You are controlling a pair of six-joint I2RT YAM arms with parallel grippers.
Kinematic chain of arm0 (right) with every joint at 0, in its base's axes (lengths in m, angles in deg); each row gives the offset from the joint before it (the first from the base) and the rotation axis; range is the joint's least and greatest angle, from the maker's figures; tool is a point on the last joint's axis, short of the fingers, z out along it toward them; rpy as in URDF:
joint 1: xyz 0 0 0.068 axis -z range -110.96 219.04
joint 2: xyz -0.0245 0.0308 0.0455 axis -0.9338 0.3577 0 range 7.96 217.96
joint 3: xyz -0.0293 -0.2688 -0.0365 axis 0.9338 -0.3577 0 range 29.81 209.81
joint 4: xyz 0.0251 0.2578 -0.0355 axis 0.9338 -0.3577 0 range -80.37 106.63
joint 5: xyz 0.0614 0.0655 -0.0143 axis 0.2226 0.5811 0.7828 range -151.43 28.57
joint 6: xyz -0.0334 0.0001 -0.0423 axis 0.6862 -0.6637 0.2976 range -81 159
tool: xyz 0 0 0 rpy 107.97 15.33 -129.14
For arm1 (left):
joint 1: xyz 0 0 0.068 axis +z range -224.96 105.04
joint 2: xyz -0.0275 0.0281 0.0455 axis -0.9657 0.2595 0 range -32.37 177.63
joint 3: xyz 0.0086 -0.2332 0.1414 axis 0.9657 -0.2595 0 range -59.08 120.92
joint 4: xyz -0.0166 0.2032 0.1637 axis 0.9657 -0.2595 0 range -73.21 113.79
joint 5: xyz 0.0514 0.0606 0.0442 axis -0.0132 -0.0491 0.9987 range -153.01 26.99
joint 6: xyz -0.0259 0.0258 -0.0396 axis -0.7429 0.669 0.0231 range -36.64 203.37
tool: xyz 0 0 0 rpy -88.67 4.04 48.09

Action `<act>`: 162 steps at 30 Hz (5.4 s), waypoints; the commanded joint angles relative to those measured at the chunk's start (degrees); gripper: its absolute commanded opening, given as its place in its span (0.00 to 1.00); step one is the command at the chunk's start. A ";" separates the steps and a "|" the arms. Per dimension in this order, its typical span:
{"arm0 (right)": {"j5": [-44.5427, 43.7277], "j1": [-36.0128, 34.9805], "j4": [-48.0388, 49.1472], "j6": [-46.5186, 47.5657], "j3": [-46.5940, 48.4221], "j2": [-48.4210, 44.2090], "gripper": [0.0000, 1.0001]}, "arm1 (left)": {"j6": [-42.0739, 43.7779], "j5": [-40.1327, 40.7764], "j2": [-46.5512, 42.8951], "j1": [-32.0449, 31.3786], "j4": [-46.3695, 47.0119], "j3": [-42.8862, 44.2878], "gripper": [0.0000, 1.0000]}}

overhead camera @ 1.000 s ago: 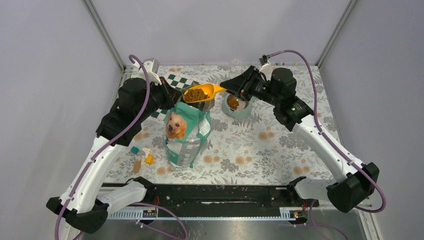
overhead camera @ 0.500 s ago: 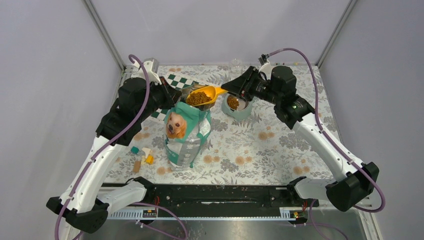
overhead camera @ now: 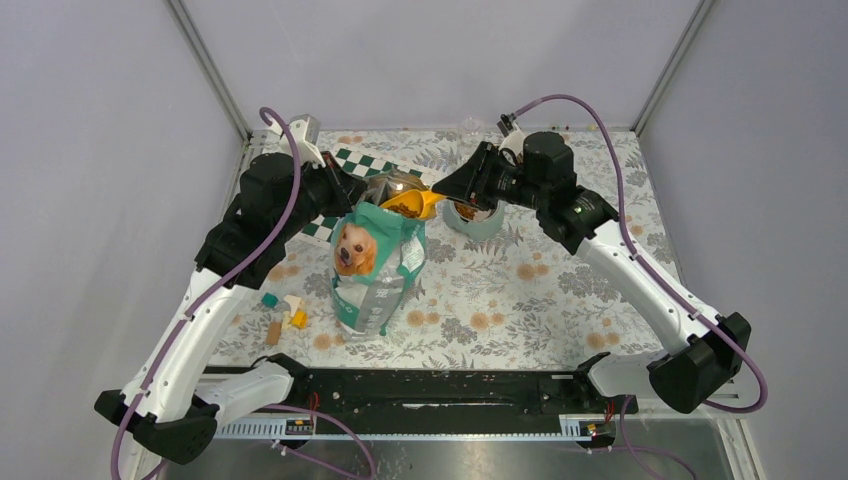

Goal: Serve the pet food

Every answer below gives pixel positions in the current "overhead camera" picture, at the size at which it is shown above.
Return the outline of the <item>orange plastic scoop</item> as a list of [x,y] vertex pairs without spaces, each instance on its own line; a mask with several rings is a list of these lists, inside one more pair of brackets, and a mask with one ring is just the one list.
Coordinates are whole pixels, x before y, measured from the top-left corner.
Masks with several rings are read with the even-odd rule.
[[436,208],[436,205],[445,199],[446,197],[443,195],[434,193],[431,190],[409,190],[385,201],[380,207],[382,208],[384,204],[395,205],[403,203],[414,209],[421,210],[421,215],[425,216],[429,215]]

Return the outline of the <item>green pet food bag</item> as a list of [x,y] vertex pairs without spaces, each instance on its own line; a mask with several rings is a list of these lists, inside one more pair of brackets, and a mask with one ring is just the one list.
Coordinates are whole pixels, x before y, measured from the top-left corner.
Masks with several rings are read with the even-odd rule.
[[426,224],[380,207],[423,183],[392,168],[368,178],[368,188],[331,235],[331,298],[343,338],[386,333],[407,291],[426,263]]

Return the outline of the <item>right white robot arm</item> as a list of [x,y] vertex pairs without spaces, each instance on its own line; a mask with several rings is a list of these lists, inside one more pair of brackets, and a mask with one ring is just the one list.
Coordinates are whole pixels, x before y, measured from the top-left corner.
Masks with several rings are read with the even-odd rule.
[[579,185],[574,153],[554,132],[510,134],[502,146],[483,141],[433,191],[468,207],[501,203],[534,211],[543,232],[604,276],[642,316],[662,346],[655,353],[601,354],[573,386],[575,402],[597,412],[614,396],[651,396],[688,414],[741,369],[751,326],[720,314],[683,287],[629,237],[615,208]]

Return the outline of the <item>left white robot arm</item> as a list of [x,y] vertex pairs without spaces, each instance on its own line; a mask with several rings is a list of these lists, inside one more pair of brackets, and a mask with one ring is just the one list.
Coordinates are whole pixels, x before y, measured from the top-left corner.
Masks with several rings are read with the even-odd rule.
[[367,182],[328,152],[318,165],[284,153],[262,154],[241,174],[239,191],[206,236],[167,332],[122,390],[107,390],[95,410],[166,461],[185,465],[217,429],[269,404],[296,411],[307,380],[271,363],[213,387],[198,382],[223,334],[270,271],[285,244],[319,217],[351,212]]

